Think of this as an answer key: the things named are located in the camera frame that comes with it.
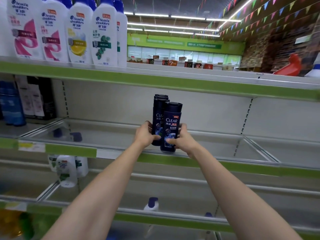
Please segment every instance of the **person's right hand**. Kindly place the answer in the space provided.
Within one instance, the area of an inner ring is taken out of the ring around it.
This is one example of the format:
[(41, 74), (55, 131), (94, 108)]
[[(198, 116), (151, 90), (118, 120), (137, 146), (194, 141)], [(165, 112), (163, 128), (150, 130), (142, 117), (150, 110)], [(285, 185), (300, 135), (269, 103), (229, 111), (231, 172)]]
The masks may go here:
[(194, 140), (194, 138), (187, 131), (187, 125), (182, 123), (180, 130), (180, 137), (177, 139), (166, 139), (166, 142), (176, 145), (176, 149), (181, 149), (186, 152), (189, 157), (194, 158), (194, 150), (200, 148), (201, 145)]

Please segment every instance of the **green wall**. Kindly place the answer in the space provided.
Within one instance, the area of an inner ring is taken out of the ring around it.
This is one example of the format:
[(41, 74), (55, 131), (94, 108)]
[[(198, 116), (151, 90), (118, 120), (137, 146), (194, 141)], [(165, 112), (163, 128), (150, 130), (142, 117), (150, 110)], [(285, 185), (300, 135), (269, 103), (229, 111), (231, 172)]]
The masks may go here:
[(128, 45), (243, 55), (245, 43), (128, 33)]

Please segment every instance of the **person's arm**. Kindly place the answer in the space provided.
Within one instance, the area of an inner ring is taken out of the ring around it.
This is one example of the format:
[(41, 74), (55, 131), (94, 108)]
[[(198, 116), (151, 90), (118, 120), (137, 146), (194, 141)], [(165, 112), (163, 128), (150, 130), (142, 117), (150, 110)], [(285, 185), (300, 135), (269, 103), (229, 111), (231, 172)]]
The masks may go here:
[(142, 150), (160, 136), (151, 135), (146, 121), (134, 142), (78, 195), (42, 240), (105, 240)]
[(182, 124), (180, 138), (166, 141), (198, 161), (212, 193), (239, 239), (301, 240), (274, 209), (192, 138), (186, 124)]

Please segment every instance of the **forearm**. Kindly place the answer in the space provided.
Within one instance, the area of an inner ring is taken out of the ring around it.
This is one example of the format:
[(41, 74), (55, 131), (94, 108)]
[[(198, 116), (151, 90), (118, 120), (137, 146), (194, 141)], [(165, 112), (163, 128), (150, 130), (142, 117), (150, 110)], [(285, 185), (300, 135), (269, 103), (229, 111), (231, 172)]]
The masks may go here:
[(133, 143), (78, 195), (43, 240), (102, 240), (109, 231), (142, 147)]
[(239, 239), (301, 239), (275, 210), (206, 149), (195, 149), (194, 157)]

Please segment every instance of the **pink pennant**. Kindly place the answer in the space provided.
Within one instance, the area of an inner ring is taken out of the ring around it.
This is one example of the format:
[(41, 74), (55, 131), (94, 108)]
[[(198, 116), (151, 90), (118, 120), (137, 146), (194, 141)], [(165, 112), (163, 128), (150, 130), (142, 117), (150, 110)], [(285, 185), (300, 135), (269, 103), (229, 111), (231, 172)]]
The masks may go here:
[(274, 18), (275, 15), (276, 15), (276, 12), (273, 12), (273, 13), (271, 14), (271, 20)]

